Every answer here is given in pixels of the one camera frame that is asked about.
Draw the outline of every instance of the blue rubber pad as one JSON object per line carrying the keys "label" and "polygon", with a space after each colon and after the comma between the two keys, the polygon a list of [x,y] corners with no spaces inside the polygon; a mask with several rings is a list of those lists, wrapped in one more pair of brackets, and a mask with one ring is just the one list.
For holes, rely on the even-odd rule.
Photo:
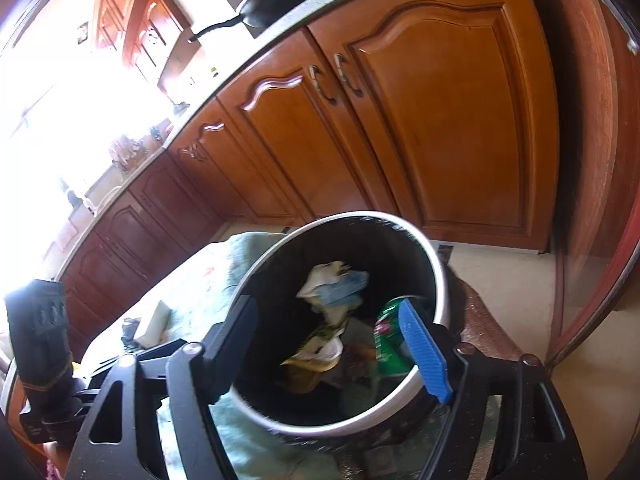
{"label": "blue rubber pad", "polygon": [[427,391],[437,397],[440,404],[447,404],[453,395],[447,377],[447,362],[408,300],[400,304],[398,321]]}

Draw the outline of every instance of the tiled floor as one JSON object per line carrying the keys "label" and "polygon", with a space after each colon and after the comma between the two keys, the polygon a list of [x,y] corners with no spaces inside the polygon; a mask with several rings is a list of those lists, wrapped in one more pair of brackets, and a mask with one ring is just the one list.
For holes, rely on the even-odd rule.
{"label": "tiled floor", "polygon": [[604,480],[625,452],[640,413],[640,283],[553,371],[590,480]]}
{"label": "tiled floor", "polygon": [[556,282],[555,255],[458,244],[449,265],[480,294],[522,351],[545,357]]}

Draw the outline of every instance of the trash can rim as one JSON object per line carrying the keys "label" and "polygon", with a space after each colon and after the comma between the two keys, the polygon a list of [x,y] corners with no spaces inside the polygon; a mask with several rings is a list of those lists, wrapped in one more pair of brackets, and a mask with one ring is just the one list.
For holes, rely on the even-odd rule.
{"label": "trash can rim", "polygon": [[[390,213],[383,213],[380,211],[349,211],[346,213],[340,213],[325,218],[321,218],[309,224],[306,224],[295,231],[285,236],[282,240],[271,246],[258,260],[251,266],[246,274],[236,286],[236,290],[231,298],[231,308],[233,308],[236,300],[238,299],[242,288],[245,283],[251,278],[253,273],[262,266],[262,264],[269,259],[269,257],[275,253],[284,244],[290,242],[297,236],[313,229],[321,224],[335,221],[340,218],[373,218],[383,221],[388,221],[396,224],[398,227],[407,231],[415,240],[422,246],[427,254],[433,269],[433,275],[435,280],[436,289],[436,309],[433,317],[433,321],[449,326],[449,298],[447,297],[447,287],[444,278],[444,270],[440,259],[431,245],[429,239],[414,225],[407,220],[399,218]],[[301,436],[306,438],[327,438],[332,436],[345,436],[348,434],[357,433],[359,431],[368,430],[373,426],[376,426],[383,420],[386,420],[393,414],[397,413],[403,406],[409,403],[424,387],[422,378],[418,368],[414,366],[409,372],[407,377],[393,390],[388,396],[372,406],[368,410],[362,412],[359,415],[334,422],[333,424],[325,424],[322,426],[294,426],[292,424],[283,424],[277,420],[273,420],[258,411],[254,410],[238,393],[238,391],[232,386],[230,395],[235,405],[251,420],[259,424],[260,426],[267,428],[270,431],[276,431],[278,433],[288,434],[292,436]]]}

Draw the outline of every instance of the granite countertop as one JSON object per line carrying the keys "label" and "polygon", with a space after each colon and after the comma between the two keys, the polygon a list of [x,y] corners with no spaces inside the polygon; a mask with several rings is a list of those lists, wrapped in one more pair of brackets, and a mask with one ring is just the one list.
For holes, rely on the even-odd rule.
{"label": "granite countertop", "polygon": [[78,252],[78,249],[80,248],[84,240],[88,237],[95,224],[102,217],[102,215],[104,215],[107,209],[110,208],[110,206],[114,202],[116,202],[120,195],[127,190],[129,184],[133,182],[143,171],[145,171],[145,169],[148,168],[149,165],[151,165],[153,161],[155,161],[156,158],[158,158],[158,156],[160,156],[164,152],[164,150],[169,147],[169,145],[171,145],[171,143],[180,134],[189,120],[215,95],[215,92],[220,87],[224,86],[231,79],[233,79],[246,65],[263,54],[265,50],[276,44],[283,34],[300,27],[305,23],[308,23],[311,19],[326,12],[327,7],[336,6],[341,1],[343,0],[305,0],[293,10],[290,10],[277,22],[273,23],[273,25],[267,28],[260,36],[258,36],[251,44],[250,50],[242,52],[241,54],[239,54],[237,59],[232,60],[232,62],[228,64],[228,69],[225,71],[225,73],[221,73],[208,86],[203,85],[200,91],[200,98],[197,99],[196,102],[192,103],[191,106],[180,117],[180,119],[176,123],[174,123],[174,128],[165,140],[162,147],[159,148],[155,153],[153,153],[142,164],[140,164],[140,166],[137,167],[135,171],[128,175],[126,180],[121,184],[118,192],[114,193],[114,195],[111,196],[110,199],[102,205],[94,220],[87,226],[85,231],[78,238],[78,241],[75,243],[75,245],[67,255],[65,261],[63,262],[60,270],[56,275],[56,280],[59,280],[60,277],[62,277],[62,274],[66,270],[69,262]]}

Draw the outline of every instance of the green packaging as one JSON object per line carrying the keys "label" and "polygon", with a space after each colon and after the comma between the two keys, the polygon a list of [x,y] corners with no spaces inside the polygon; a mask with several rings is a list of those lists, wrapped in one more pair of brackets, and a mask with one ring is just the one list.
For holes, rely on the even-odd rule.
{"label": "green packaging", "polygon": [[373,329],[378,371],[383,377],[403,377],[414,367],[398,323],[398,308],[406,298],[417,297],[401,296],[387,301]]}

